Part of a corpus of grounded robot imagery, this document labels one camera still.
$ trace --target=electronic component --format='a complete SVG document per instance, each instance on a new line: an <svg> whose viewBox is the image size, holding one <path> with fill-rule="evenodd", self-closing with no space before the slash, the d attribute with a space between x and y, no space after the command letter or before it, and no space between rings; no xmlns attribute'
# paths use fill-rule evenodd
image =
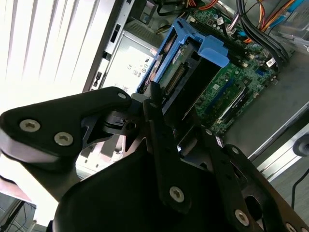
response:
<svg viewBox="0 0 309 232"><path fill-rule="evenodd" d="M138 92L149 95L145 91L150 81L159 83L164 90L162 110L165 119L167 123L177 124L194 107L219 70L229 63L226 55L227 49L220 40L204 36L185 20L177 19Z"/></svg>
<svg viewBox="0 0 309 232"><path fill-rule="evenodd" d="M259 59L269 54L261 46L247 45L242 39L226 37L209 27L207 19L213 18L212 15L215 14L215 9L192 13L195 20L190 25L204 34L213 34L224 41L230 63L222 68L205 88L195 104L195 109L206 128L223 134L259 92L271 83L270 77L274 76L276 71L268 68L265 61ZM227 26L231 24L227 17L223 16L223 19Z"/></svg>

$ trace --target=green circuit board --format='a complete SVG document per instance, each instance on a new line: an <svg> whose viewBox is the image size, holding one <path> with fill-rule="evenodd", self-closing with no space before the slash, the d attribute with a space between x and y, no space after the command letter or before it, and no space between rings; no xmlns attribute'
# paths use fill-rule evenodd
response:
<svg viewBox="0 0 309 232"><path fill-rule="evenodd" d="M204 26L217 28L218 15L214 9L197 11L192 17ZM223 19L228 26L230 20L225 16ZM270 82L277 82L277 72L265 64L269 59L267 51L257 44L246 44L235 36L230 39L246 49L250 59L243 61L242 67L230 62L221 68L195 103L201 123L217 134L224 134Z"/></svg>

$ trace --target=white window blind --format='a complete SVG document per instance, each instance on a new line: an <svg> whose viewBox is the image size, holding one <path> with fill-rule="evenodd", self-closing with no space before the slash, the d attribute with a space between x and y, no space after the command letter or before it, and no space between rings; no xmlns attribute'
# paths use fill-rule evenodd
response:
<svg viewBox="0 0 309 232"><path fill-rule="evenodd" d="M0 0L0 113L80 93L114 0Z"/></svg>

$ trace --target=motherboard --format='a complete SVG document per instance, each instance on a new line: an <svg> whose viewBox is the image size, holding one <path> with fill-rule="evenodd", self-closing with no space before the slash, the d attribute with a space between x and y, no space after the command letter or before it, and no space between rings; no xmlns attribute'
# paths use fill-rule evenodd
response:
<svg viewBox="0 0 309 232"><path fill-rule="evenodd" d="M224 41L229 49L230 63L220 69L195 103L201 123L224 134L265 87L278 82L276 65L268 51L254 42L244 42L238 35L240 26L228 30L231 20L216 9L196 11L190 21L201 33Z"/></svg>

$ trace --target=silver screw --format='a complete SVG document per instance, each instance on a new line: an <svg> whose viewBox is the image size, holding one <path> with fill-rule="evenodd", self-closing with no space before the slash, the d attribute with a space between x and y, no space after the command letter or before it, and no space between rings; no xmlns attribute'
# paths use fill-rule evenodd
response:
<svg viewBox="0 0 309 232"><path fill-rule="evenodd" d="M235 210L235 216L241 224L243 224L244 226L249 226L250 223L247 215L240 209Z"/></svg>
<svg viewBox="0 0 309 232"><path fill-rule="evenodd" d="M286 223L286 227L288 228L289 232L296 232L295 228L290 223Z"/></svg>
<svg viewBox="0 0 309 232"><path fill-rule="evenodd" d="M118 96L123 98L123 99L126 99L126 96L123 93L118 93Z"/></svg>
<svg viewBox="0 0 309 232"><path fill-rule="evenodd" d="M184 201L183 191L180 188L176 187L176 186L170 187L169 194L178 203L181 203L181 202Z"/></svg>
<svg viewBox="0 0 309 232"><path fill-rule="evenodd" d="M152 106L152 107L154 107L154 108L156 108L157 107L157 105L156 104L154 104L154 103L150 103L150 105Z"/></svg>
<svg viewBox="0 0 309 232"><path fill-rule="evenodd" d="M41 125L32 119L26 119L19 123L20 129L26 132L36 132L41 128Z"/></svg>
<svg viewBox="0 0 309 232"><path fill-rule="evenodd" d="M234 147L232 147L232 151L233 151L234 153L236 153L236 154L239 153L238 150L237 150L236 148L234 148Z"/></svg>
<svg viewBox="0 0 309 232"><path fill-rule="evenodd" d="M72 135L66 132L59 132L54 136L54 140L60 146L70 146L73 143Z"/></svg>
<svg viewBox="0 0 309 232"><path fill-rule="evenodd" d="M212 132L209 129L205 130L207 134L212 135Z"/></svg>

